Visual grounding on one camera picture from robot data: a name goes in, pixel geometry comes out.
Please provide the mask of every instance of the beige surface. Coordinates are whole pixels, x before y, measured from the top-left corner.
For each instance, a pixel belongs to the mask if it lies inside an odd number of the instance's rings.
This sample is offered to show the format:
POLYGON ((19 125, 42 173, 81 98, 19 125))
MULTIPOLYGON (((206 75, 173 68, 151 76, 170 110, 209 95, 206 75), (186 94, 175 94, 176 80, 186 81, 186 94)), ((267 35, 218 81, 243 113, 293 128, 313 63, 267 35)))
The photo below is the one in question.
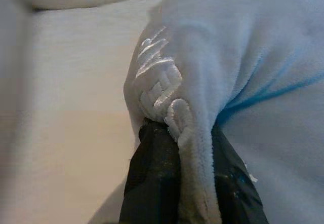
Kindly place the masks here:
POLYGON ((123 83, 158 1, 34 15, 18 172, 1 223, 87 223, 122 183, 134 150, 123 83))

